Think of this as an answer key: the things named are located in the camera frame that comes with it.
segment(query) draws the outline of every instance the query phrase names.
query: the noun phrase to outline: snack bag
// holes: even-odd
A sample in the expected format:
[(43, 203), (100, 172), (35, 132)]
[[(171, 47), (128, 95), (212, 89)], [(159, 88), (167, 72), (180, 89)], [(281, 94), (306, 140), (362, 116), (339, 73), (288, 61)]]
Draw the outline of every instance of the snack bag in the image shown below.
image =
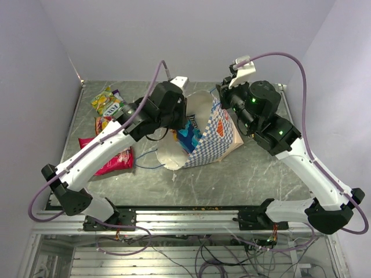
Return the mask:
[[(80, 148), (85, 147), (94, 138), (79, 138)], [(115, 170), (131, 169), (134, 165), (134, 156), (132, 147), (124, 149), (119, 154), (115, 155), (94, 175), (104, 175)]]
[(188, 122), (184, 129), (171, 130), (174, 134), (174, 139), (180, 143), (187, 154), (192, 153), (198, 145), (199, 140), (202, 137), (200, 130), (198, 129), (195, 115), (187, 117)]
[(123, 107), (124, 102), (117, 99), (111, 93), (111, 88), (107, 87), (102, 93), (98, 94), (90, 104), (100, 116), (113, 116)]
[(108, 123), (112, 120), (112, 117), (96, 117), (95, 118), (95, 134), (98, 135), (101, 133), (102, 130), (108, 125)]
[(121, 97), (120, 95), (120, 91), (118, 89), (112, 91), (112, 94), (119, 100), (119, 101), (123, 101), (125, 103), (125, 100), (123, 100), (123, 98)]

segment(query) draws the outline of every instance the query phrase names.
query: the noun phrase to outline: blue snack bag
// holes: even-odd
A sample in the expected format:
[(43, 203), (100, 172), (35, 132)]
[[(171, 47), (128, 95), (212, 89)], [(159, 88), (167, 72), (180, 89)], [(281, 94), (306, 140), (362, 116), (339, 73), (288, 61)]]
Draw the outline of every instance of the blue snack bag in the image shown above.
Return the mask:
[(196, 148), (202, 134), (197, 126), (195, 115), (187, 116), (188, 122), (184, 129), (176, 131), (176, 140), (182, 148), (189, 154)]

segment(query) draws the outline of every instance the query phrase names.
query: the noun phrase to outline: black mounting bracket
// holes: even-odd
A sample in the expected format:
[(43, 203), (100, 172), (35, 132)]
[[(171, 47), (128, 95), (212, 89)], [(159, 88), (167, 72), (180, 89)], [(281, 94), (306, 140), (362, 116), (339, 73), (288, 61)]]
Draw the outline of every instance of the black mounting bracket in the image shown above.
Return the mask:
[[(265, 214), (267, 207), (273, 201), (274, 199), (266, 199), (260, 206), (247, 206), (238, 211), (238, 218), (232, 220), (238, 222), (241, 231), (273, 230), (275, 223)], [(289, 229), (287, 222), (276, 224), (278, 230)]]
[[(119, 212), (116, 225), (132, 226), (129, 228), (120, 228), (120, 231), (135, 231), (135, 225), (137, 222), (137, 215), (135, 211), (131, 209), (116, 208)], [(94, 218), (86, 216), (83, 223), (83, 230), (85, 232), (99, 232), (107, 230), (117, 230), (116, 228), (110, 228), (97, 223)]]

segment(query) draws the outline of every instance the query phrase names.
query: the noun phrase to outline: wire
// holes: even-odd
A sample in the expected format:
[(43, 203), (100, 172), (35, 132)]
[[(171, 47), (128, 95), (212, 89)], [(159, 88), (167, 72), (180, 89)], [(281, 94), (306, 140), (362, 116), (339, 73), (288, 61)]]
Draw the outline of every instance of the wire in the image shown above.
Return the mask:
[(134, 165), (137, 166), (137, 167), (139, 167), (139, 168), (143, 168), (143, 169), (151, 169), (151, 170), (154, 170), (154, 169), (157, 169), (157, 168), (160, 168), (160, 167), (164, 166), (165, 164), (160, 164), (159, 166), (155, 166), (155, 167), (145, 167), (145, 166), (139, 166), (139, 165), (137, 164), (137, 160), (138, 160), (138, 159), (142, 158), (143, 156), (145, 156), (145, 155), (147, 155), (147, 154), (149, 154), (149, 153), (151, 153), (151, 152), (155, 152), (155, 151), (157, 151), (157, 149), (154, 149), (154, 150), (152, 150), (152, 151), (145, 152), (144, 154), (138, 156), (138, 157), (134, 160)]
[(307, 238), (307, 237), (297, 237), (297, 238), (295, 238), (292, 242), (295, 242), (295, 241), (298, 240), (298, 239), (305, 239), (305, 240), (308, 240), (309, 238)]
[(157, 142), (157, 141), (160, 141), (160, 140), (164, 139), (165, 136), (167, 135), (168, 131), (169, 131), (169, 128), (167, 127), (167, 128), (166, 128), (166, 131), (165, 131), (165, 134), (164, 134), (160, 139), (152, 139), (152, 138), (149, 138), (147, 135), (146, 135), (146, 138), (147, 138), (148, 140), (150, 140), (150, 141)]
[(316, 264), (311, 264), (311, 265), (314, 266), (314, 267), (319, 267), (319, 268), (321, 268), (322, 271), (323, 271), (323, 274), (325, 275), (325, 278), (327, 278), (326, 272), (325, 272), (325, 270), (324, 270), (324, 268), (323, 268), (322, 266), (320, 266), (320, 265), (316, 265)]
[(35, 276), (35, 275), (37, 275), (37, 274), (39, 274), (39, 273), (41, 273), (41, 272), (43, 272), (44, 271), (44, 269), (40, 269), (37, 273), (35, 273), (33, 276)]
[(253, 267), (253, 269), (255, 270), (256, 274), (261, 275), (261, 273), (259, 272), (259, 270), (258, 270), (258, 268), (256, 267), (256, 265), (252, 262), (252, 260), (251, 260), (251, 258), (250, 258), (250, 253), (249, 253), (248, 251), (247, 251), (247, 254), (246, 254), (246, 255), (248, 256), (248, 260), (249, 260), (251, 266)]
[(276, 268), (276, 266), (275, 266), (275, 259), (274, 259), (274, 254), (275, 253), (272, 253), (272, 257), (271, 257), (271, 262), (270, 262), (270, 266), (269, 266), (269, 268), (265, 268), (264, 267), (264, 256), (265, 256), (265, 254), (266, 254), (266, 252), (263, 252), (263, 265), (261, 264), (261, 263), (259, 263), (259, 261), (258, 261), (258, 259), (257, 259), (257, 257), (258, 256), (254, 256), (254, 261), (255, 261), (255, 263), (257, 264), (257, 265), (259, 265), (261, 268), (263, 268), (263, 270), (267, 270), (267, 271), (273, 271), (273, 270), (275, 270), (275, 268)]
[(170, 257), (168, 257), (165, 253), (163, 253), (162, 251), (160, 251), (160, 250), (157, 250), (155, 247), (153, 247), (152, 246), (152, 248), (155, 250), (155, 251), (157, 251), (157, 252), (159, 252), (160, 254), (162, 254), (162, 255), (164, 255), (170, 262), (173, 262), (174, 264), (176, 264), (176, 265), (178, 265), (178, 266), (181, 266), (182, 268), (184, 268), (185, 269), (185, 271), (187, 271), (188, 272), (188, 274), (193, 278), (193, 275), (192, 275), (192, 273), (184, 266), (184, 265), (181, 265), (181, 264), (178, 264), (177, 262), (174, 262)]
[[(166, 65), (165, 61), (161, 60), (160, 63), (157, 65), (157, 68), (155, 70), (155, 73), (154, 73), (154, 76), (152, 78), (152, 81), (148, 87), (148, 91), (147, 93), (144, 95), (142, 101), (140, 102), (138, 108), (134, 111), (133, 115), (120, 127), (118, 128), (116, 131), (113, 131), (112, 133), (104, 136), (101, 138), (101, 142), (111, 138), (112, 136), (118, 134), (121, 130), (125, 129), (129, 124), (131, 124), (131, 122), (134, 120), (134, 118), (139, 114), (139, 112), (142, 110), (142, 108), (144, 107), (144, 104), (146, 103), (148, 97), (151, 95), (153, 89), (154, 89), (154, 86), (155, 86), (155, 82), (157, 80), (157, 76), (158, 76), (158, 73), (159, 73), (159, 70), (161, 68), (161, 65), (163, 65), (163, 67), (165, 68), (165, 71), (166, 71), (166, 75), (168, 77), (168, 79), (170, 78), (171, 79), (171, 76), (170, 76), (170, 73), (169, 73), (169, 69), (168, 69), (168, 66)], [(67, 167), (65, 170), (62, 170), (60, 173), (58, 173), (57, 175), (55, 175), (55, 177), (53, 177), (51, 180), (49, 180), (41, 189), (39, 189), (39, 191), (32, 197), (31, 201), (30, 201), (30, 204), (28, 205), (28, 216), (33, 220), (33, 221), (36, 221), (36, 222), (48, 222), (48, 221), (51, 221), (55, 218), (57, 218), (58, 216), (62, 215), (64, 213), (64, 211), (61, 211), (59, 213), (57, 213), (56, 215), (50, 217), (50, 218), (45, 218), (45, 219), (42, 219), (42, 218), (37, 218), (36, 216), (34, 216), (34, 214), (32, 213), (32, 207), (34, 206), (34, 203), (37, 199), (37, 197), (41, 194), (41, 192), (43, 192), (47, 187), (49, 187), (53, 182), (55, 182), (57, 179), (59, 179), (61, 176), (65, 175), (65, 173), (67, 171), (69, 171), (69, 169), (71, 169), (74, 165), (76, 165), (76, 163), (78, 163), (86, 154), (88, 154), (90, 151), (92, 151), (96, 146), (100, 145), (99, 142), (96, 142), (94, 144), (92, 144), (91, 146), (87, 147), (86, 149), (83, 149), (82, 153), (77, 156), (75, 158), (75, 160), (73, 160)]]
[(241, 265), (242, 263), (246, 262), (248, 259), (244, 259), (243, 261), (237, 261), (237, 264), (231, 264), (231, 263), (228, 263), (228, 262), (222, 262), (220, 261), (219, 259), (217, 259), (213, 253), (211, 253), (211, 251), (205, 246), (205, 245), (202, 245), (201, 247), (201, 250), (200, 250), (200, 253), (201, 253), (201, 257), (202, 259), (205, 261), (205, 262), (208, 262), (208, 260), (205, 259), (205, 257), (203, 256), (202, 254), (202, 249), (205, 248), (208, 253), (211, 255), (211, 257), (213, 257), (213, 259), (216, 261), (215, 263), (213, 263), (214, 265), (225, 265), (225, 266), (237, 266), (237, 265)]
[(244, 134), (239, 126), (239, 119), (237, 118), (237, 129), (243, 136), (248, 136), (248, 132), (246, 131), (246, 134)]
[(274, 255), (275, 253), (272, 253), (271, 262), (269, 264), (269, 270), (268, 270), (268, 275), (267, 275), (268, 277), (269, 277), (269, 273), (271, 273), (271, 271), (274, 271), (276, 269), (276, 262), (275, 262)]
[(236, 260), (237, 264), (241, 267), (242, 271), (245, 272), (246, 274), (249, 274), (248, 271), (246, 270), (246, 268), (240, 263), (240, 261), (238, 260), (238, 258), (236, 257), (236, 255), (227, 246), (224, 246), (224, 248), (227, 249), (227, 251)]
[(199, 278), (202, 278), (203, 271), (205, 271), (205, 269), (208, 268), (208, 267), (210, 267), (210, 266), (214, 266), (217, 270), (219, 270), (220, 278), (228, 278), (228, 274), (225, 271), (224, 267), (221, 266), (221, 265), (215, 265), (215, 264), (213, 264), (213, 261), (212, 260), (210, 260), (209, 262), (204, 262), (200, 266), (199, 271), (198, 271), (198, 277)]
[(312, 227), (311, 225), (309, 225), (309, 224), (306, 224), (306, 225), (311, 229), (311, 232), (312, 232), (312, 235), (311, 235), (310, 239), (309, 239), (307, 242), (305, 242), (305, 243), (303, 243), (303, 244), (301, 244), (301, 245), (298, 245), (298, 246), (295, 246), (295, 247), (289, 247), (289, 248), (286, 248), (286, 249), (272, 249), (272, 248), (263, 247), (263, 246), (260, 246), (260, 245), (256, 244), (255, 242), (249, 242), (249, 241), (247, 241), (247, 240), (240, 239), (240, 238), (238, 238), (235, 234), (233, 234), (232, 232), (230, 232), (230, 234), (231, 234), (235, 239), (237, 239), (237, 241), (239, 241), (239, 242), (244, 242), (244, 243), (246, 243), (246, 244), (248, 244), (248, 245), (251, 245), (251, 246), (255, 246), (255, 247), (257, 247), (259, 250), (262, 250), (262, 251), (269, 251), (269, 252), (280, 252), (280, 253), (281, 253), (281, 252), (289, 252), (289, 251), (295, 251), (295, 250), (302, 249), (302, 248), (304, 248), (304, 247), (307, 247), (307, 246), (310, 245), (314, 240), (317, 239), (317, 237), (315, 236), (315, 232), (314, 232), (313, 227)]
[(196, 273), (196, 277), (197, 277), (197, 278), (201, 278), (201, 276), (199, 276), (199, 275), (197, 274), (197, 257), (198, 257), (198, 253), (201, 251), (202, 246), (204, 246), (205, 243), (206, 243), (206, 242), (203, 242), (203, 243), (200, 245), (199, 249), (197, 250), (196, 257), (195, 257), (195, 273)]
[(148, 243), (147, 243), (146, 246), (144, 246), (142, 249), (137, 250), (137, 251), (135, 251), (135, 252), (124, 253), (124, 254), (123, 254), (123, 253), (115, 253), (115, 252), (105, 251), (105, 250), (103, 250), (102, 248), (100, 248), (100, 246), (99, 246), (99, 240), (100, 240), (101, 238), (110, 239), (110, 240), (115, 241), (115, 242), (119, 242), (120, 240), (117, 240), (117, 239), (111, 239), (110, 237), (100, 237), (100, 238), (98, 238), (97, 241), (96, 241), (97, 251), (99, 251), (99, 252), (102, 252), (102, 253), (105, 253), (105, 254), (108, 254), (108, 255), (113, 255), (113, 256), (130, 256), (130, 255), (135, 255), (135, 254), (138, 254), (138, 253), (144, 251), (145, 249), (147, 249), (147, 248), (148, 248), (149, 246), (151, 246), (151, 244), (152, 244), (152, 234), (151, 234), (151, 232), (150, 232), (149, 230), (147, 230), (146, 228), (142, 228), (142, 227), (138, 227), (138, 226), (113, 225), (113, 224), (108, 224), (108, 223), (105, 223), (105, 222), (103, 222), (103, 221), (100, 221), (100, 220), (98, 220), (98, 219), (96, 219), (96, 218), (93, 218), (93, 219), (94, 219), (97, 223), (99, 223), (100, 225), (104, 225), (104, 226), (107, 226), (107, 227), (110, 227), (110, 228), (122, 228), (122, 229), (127, 229), (127, 228), (132, 229), (132, 228), (135, 228), (135, 229), (143, 230), (143, 231), (147, 232), (148, 235), (149, 235), (149, 237), (150, 237)]
[(306, 112), (306, 107), (307, 107), (307, 77), (305, 75), (305, 70), (304, 70), (304, 67), (303, 67), (302, 63), (297, 58), (292, 56), (291, 54), (284, 53), (284, 52), (270, 52), (270, 53), (266, 53), (266, 54), (256, 56), (254, 58), (251, 58), (250, 60), (241, 61), (240, 63), (236, 64), (234, 66), (234, 68), (237, 69), (239, 67), (243, 67), (245, 64), (247, 64), (249, 62), (252, 62), (252, 61), (255, 61), (259, 58), (263, 58), (263, 57), (267, 57), (267, 56), (284, 56), (284, 57), (290, 58), (291, 60), (293, 60), (298, 65), (298, 67), (300, 69), (300, 72), (301, 72), (301, 77), (303, 79), (303, 108), (302, 108), (302, 111), (301, 111), (301, 128), (303, 129), (303, 140), (304, 140), (305, 148), (308, 152), (308, 156), (310, 157), (313, 164), (318, 168), (318, 170), (320, 172), (322, 172), (322, 174), (324, 174), (325, 177), (328, 178), (332, 182), (332, 184), (340, 191), (340, 194), (344, 195), (353, 204), (353, 206), (360, 213), (360, 215), (361, 215), (361, 217), (364, 221), (364, 224), (365, 224), (364, 229), (361, 230), (361, 231), (353, 231), (353, 230), (349, 230), (347, 228), (342, 228), (341, 230), (343, 230), (345, 232), (348, 232), (348, 233), (352, 233), (354, 235), (363, 235), (363, 234), (367, 233), (367, 231), (369, 230), (369, 221), (367, 219), (366, 214), (363, 212), (361, 207), (356, 203), (356, 201), (347, 192), (344, 191), (344, 189), (341, 187), (341, 185), (316, 161), (316, 159), (315, 159), (315, 157), (312, 153), (312, 150), (309, 146), (309, 141), (308, 141), (308, 137), (307, 137), (307, 128), (305, 126), (305, 112)]
[(289, 271), (292, 267), (296, 266), (295, 267), (295, 270), (294, 270), (294, 277), (295, 277), (295, 272), (296, 272), (296, 269), (297, 269), (297, 265), (299, 264), (299, 262), (301, 261), (301, 259), (304, 257), (304, 255), (306, 254), (306, 252), (308, 251), (309, 247), (311, 247), (317, 240), (319, 239), (316, 238), (311, 244), (309, 244), (309, 246), (307, 247), (307, 249), (304, 250), (304, 252), (302, 253), (301, 257), (297, 260), (297, 263), (291, 265), (289, 268), (287, 268), (287, 270), (285, 270), (285, 272), (283, 272), (283, 274), (281, 274), (281, 276), (279, 278), (282, 278), (282, 276), (287, 272)]

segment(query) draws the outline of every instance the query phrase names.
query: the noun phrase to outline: blue checkered paper bag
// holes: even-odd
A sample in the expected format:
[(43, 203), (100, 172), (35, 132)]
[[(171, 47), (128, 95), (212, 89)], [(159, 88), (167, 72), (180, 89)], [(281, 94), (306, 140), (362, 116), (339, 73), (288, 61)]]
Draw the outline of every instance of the blue checkered paper bag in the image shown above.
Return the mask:
[(208, 91), (198, 91), (188, 97), (188, 115), (195, 115), (202, 137), (189, 154), (184, 152), (172, 132), (160, 140), (157, 143), (157, 158), (167, 169), (178, 170), (218, 162), (243, 144), (228, 112), (220, 108), (219, 100)]

